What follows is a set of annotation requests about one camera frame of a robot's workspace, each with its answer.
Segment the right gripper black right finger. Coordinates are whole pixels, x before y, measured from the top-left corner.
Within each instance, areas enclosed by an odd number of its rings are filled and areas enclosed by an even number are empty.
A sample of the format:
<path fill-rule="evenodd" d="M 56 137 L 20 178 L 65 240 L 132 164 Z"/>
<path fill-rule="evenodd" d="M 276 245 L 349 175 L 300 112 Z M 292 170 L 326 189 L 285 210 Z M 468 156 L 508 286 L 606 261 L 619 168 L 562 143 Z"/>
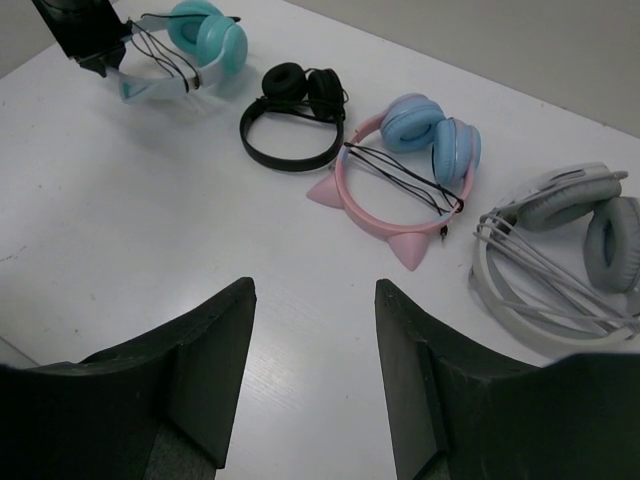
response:
<path fill-rule="evenodd" d="M 536 367 L 376 284 L 379 359 L 400 479 L 635 479 L 639 358 L 581 353 Z"/>

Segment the teal cat-ear headphones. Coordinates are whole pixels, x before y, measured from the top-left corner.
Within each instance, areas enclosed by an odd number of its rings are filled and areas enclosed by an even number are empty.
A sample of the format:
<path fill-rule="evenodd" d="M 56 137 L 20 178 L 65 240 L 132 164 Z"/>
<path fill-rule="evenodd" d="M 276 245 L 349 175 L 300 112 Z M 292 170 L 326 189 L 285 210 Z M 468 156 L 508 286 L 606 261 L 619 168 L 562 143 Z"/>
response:
<path fill-rule="evenodd" d="M 248 54 L 248 38 L 236 17 L 223 14 L 207 1 L 182 1 L 168 13 L 144 13 L 128 25 L 131 41 L 136 35 L 165 30 L 177 49 L 194 58 L 190 75 L 143 78 L 109 67 L 107 78 L 114 82 L 126 104 L 149 99 L 169 100 L 211 87 L 238 74 Z"/>

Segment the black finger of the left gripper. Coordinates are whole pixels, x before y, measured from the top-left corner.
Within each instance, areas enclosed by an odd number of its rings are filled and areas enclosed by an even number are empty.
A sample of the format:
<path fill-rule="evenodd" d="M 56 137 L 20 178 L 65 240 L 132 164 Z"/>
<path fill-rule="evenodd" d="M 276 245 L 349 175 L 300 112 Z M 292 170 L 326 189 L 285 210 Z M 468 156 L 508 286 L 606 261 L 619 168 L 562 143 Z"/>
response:
<path fill-rule="evenodd" d="M 81 68 L 95 72 L 105 78 L 108 69 L 119 69 L 125 54 L 125 44 L 123 42 L 117 42 L 115 46 L 109 47 L 106 50 L 81 57 L 77 63 Z"/>

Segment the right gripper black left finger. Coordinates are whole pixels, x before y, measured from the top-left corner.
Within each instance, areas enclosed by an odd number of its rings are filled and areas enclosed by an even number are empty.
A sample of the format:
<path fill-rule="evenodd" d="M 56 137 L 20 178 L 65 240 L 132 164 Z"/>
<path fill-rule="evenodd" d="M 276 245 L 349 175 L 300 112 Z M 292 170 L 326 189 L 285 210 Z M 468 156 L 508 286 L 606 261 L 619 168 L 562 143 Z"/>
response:
<path fill-rule="evenodd" d="M 212 479 L 226 464 L 256 309 L 243 277 L 84 360 L 1 368 L 5 479 Z"/>

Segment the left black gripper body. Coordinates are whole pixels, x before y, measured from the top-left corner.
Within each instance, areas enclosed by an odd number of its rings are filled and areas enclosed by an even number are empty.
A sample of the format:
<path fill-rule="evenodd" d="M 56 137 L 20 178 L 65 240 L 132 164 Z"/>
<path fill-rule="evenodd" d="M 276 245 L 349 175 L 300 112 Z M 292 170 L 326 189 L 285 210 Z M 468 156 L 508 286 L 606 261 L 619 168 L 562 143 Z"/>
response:
<path fill-rule="evenodd" d="M 78 63 L 124 53 L 125 24 L 110 1 L 33 0 L 64 53 Z"/>

